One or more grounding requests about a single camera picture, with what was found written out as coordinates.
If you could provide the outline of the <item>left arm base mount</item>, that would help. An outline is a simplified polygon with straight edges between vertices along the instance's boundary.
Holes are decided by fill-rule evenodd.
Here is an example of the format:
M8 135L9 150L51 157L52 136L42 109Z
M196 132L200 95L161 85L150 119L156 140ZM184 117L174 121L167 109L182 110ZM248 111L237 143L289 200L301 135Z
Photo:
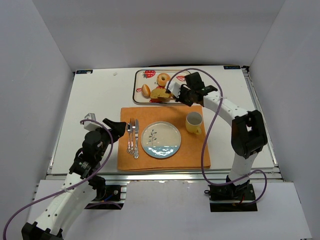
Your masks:
M122 185L106 185L96 191L96 197L86 210L121 210L126 197L126 187Z

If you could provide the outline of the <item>sliced loaf bread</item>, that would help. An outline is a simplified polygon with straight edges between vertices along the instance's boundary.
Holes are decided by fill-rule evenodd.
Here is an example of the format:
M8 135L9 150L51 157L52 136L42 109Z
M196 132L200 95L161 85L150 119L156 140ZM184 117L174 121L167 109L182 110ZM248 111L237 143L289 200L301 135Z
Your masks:
M166 92L166 89L164 87L156 87L150 92L150 102L151 103L163 103L165 101L162 101L160 99L160 96L162 93Z

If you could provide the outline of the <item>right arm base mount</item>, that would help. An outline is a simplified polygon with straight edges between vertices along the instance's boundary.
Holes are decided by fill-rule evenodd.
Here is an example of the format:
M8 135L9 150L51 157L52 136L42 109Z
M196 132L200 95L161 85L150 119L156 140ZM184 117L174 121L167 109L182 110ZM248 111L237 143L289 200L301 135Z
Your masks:
M232 213L232 212L257 212L255 190L250 183L248 187L236 196L227 196L223 188L209 185L204 194L209 198L211 213Z

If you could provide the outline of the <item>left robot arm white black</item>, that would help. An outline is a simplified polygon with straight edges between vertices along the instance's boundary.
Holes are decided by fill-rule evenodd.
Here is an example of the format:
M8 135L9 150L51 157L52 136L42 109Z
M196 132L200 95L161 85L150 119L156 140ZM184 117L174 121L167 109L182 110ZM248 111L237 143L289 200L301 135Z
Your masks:
M33 223L26 223L21 235L24 240L62 240L68 230L94 199L105 194L106 181L97 175L106 150L111 151L126 132L126 122L105 118L102 123L84 119L87 130L82 146L75 154L65 181L58 194Z

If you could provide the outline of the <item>metal serving tongs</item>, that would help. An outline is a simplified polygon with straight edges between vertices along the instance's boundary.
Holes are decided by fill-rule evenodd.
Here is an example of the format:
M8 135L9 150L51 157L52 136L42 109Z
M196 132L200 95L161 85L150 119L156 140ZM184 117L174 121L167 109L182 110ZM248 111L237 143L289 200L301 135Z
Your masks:
M176 97L172 93L163 92L159 97L163 102L175 101Z

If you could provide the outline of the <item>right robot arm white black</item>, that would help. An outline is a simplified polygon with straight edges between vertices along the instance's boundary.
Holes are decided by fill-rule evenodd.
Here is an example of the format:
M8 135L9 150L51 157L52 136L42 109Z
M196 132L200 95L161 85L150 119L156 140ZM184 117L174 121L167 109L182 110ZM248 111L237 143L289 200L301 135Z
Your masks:
M220 85L205 85L199 72L185 76L185 83L167 83L166 91L176 102L193 104L211 110L231 127L231 146L234 159L225 183L210 182L212 200L233 200L242 197L250 184L254 160L268 143L262 113L248 111L229 101Z

